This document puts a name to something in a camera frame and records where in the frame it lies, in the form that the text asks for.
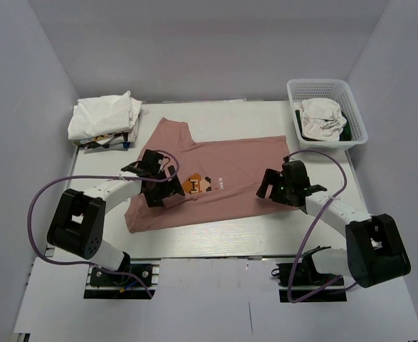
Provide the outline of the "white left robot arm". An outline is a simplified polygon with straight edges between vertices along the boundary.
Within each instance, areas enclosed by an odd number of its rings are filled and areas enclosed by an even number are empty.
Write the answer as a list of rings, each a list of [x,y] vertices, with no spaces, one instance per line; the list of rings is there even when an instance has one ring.
[[[61,195],[47,242],[98,266],[115,284],[130,279],[130,257],[103,239],[105,215],[124,201],[143,196],[148,207],[163,207],[174,195],[184,196],[179,162],[164,150],[146,150],[142,159],[123,167],[118,176],[88,190],[68,189]]]

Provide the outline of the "pink t shirt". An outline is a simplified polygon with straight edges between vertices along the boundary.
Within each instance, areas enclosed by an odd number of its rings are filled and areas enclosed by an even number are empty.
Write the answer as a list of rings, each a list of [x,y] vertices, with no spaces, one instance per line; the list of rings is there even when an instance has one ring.
[[[144,195],[130,200],[125,213],[130,233],[290,211],[257,197],[267,169],[280,170],[289,153],[286,136],[194,142],[185,122],[162,118],[145,145],[172,153],[179,162],[184,195],[149,207]]]

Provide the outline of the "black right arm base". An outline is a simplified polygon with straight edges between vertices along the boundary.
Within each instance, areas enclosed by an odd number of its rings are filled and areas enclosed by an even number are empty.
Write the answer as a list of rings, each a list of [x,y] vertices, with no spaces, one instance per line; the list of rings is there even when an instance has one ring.
[[[318,274],[310,257],[328,247],[316,247],[309,252],[305,252],[303,257],[299,260],[296,271],[293,277],[292,284],[292,299],[298,299],[311,291],[325,285],[336,278],[334,274]],[[291,268],[293,262],[285,262],[277,264],[271,271],[271,276],[278,281],[279,299],[281,303],[288,303],[288,281],[291,275]],[[325,302],[346,302],[347,295],[344,291],[344,279],[338,279],[331,286],[323,289],[317,294],[305,299],[304,303],[325,303]]]

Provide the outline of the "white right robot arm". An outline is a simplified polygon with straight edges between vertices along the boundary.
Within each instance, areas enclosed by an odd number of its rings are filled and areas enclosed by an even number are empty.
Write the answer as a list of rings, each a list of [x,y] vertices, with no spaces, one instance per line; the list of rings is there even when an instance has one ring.
[[[285,160],[280,171],[267,169],[257,191],[260,198],[298,208],[345,238],[345,247],[300,247],[291,270],[301,266],[303,278],[319,284],[327,275],[347,276],[362,288],[406,276],[411,262],[395,220],[344,203],[322,185],[310,183],[300,160]]]

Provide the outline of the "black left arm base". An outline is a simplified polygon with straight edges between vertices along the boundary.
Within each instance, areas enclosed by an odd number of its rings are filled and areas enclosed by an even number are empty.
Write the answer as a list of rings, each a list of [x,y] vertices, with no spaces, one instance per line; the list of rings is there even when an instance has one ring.
[[[108,274],[99,267],[88,270],[84,299],[150,300],[157,288],[160,264],[158,261],[131,261],[129,274],[139,278],[145,286],[131,276]]]

